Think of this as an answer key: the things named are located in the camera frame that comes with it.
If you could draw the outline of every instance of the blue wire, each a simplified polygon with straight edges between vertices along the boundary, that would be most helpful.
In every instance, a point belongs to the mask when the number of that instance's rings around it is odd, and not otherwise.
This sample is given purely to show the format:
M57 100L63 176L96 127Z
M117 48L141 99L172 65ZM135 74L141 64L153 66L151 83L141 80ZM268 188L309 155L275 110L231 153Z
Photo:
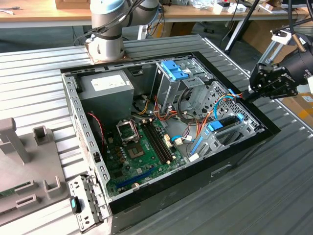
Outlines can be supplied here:
M150 21L150 23L148 23L148 25L149 24L151 24L151 32L153 32L153 22L155 21L155 19L157 18L157 16L158 16L158 14L159 14L159 12L160 12L160 5L158 6L158 9L157 9L157 11L156 11L156 15L153 17L153 19Z
M176 139L178 139L178 138L180 138L181 136L174 136L174 137L172 137L172 141L174 141L174 140L176 140Z
M216 102L216 104L214 105L214 116L215 116L215 119L218 119L218 118L217 118L217 107L218 107L218 105L219 105L219 102L220 102L221 100L223 100L224 98L234 99L234 97L229 96L229 95L226 95L226 96L224 96L224 97L221 97L221 98Z

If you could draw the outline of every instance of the label sticker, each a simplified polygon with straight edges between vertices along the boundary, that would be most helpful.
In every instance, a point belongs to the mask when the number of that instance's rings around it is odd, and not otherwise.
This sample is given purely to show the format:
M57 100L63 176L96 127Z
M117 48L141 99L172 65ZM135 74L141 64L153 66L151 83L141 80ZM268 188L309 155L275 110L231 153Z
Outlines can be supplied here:
M126 85L121 75L93 79L91 84L96 92Z
M311 96L303 96L306 102L313 102L313 98Z
M184 73L191 73L189 69L183 70Z

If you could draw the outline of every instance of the white label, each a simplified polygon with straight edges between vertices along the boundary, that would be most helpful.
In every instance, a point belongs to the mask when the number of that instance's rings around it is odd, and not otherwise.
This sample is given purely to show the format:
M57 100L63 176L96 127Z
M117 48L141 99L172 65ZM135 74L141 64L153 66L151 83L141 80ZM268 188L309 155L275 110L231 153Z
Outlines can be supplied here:
M189 158L189 161L190 162L193 162L194 160L198 159L199 158L199 155L197 153L195 153L194 155L192 155L190 158Z
M91 84L96 92L126 85L121 75L93 79Z
M183 70L184 73L191 73L189 69Z
M306 102L313 102L313 98L311 96L303 96Z

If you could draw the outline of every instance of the aluminum table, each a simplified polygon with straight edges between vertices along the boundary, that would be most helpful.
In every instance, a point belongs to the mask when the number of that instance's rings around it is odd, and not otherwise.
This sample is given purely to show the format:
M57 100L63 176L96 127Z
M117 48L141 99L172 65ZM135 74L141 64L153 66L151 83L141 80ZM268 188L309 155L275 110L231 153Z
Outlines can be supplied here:
M200 36L129 41L125 47L132 58L200 51L239 89L248 85L248 74ZM67 180L86 172L87 165L59 69L89 64L82 46L0 54L0 117L14 117L18 135L40 125L52 129ZM313 131L279 101L262 98L255 104L282 129L274 139L239 168L122 234L311 234ZM98 226L87 234L103 234L102 229ZM2 226L0 234L80 232L64 200Z

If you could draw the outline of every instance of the wooden desk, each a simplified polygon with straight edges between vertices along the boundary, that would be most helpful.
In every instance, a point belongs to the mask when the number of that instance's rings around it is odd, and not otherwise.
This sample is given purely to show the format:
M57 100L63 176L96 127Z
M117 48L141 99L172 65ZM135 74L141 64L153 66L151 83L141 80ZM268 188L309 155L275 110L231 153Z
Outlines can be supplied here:
M87 9L58 10L54 0L0 0L0 8L19 6L23 10L13 10L15 15L0 12L0 28L13 27L47 27L91 25L91 13ZM192 6L165 6L166 22L200 22L229 21L230 13L216 15L212 8L198 10ZM243 20L247 12L238 13L234 20ZM294 12L294 18L304 18L308 13L302 9ZM268 12L254 12L251 20L281 20L287 19L287 14L273 15Z

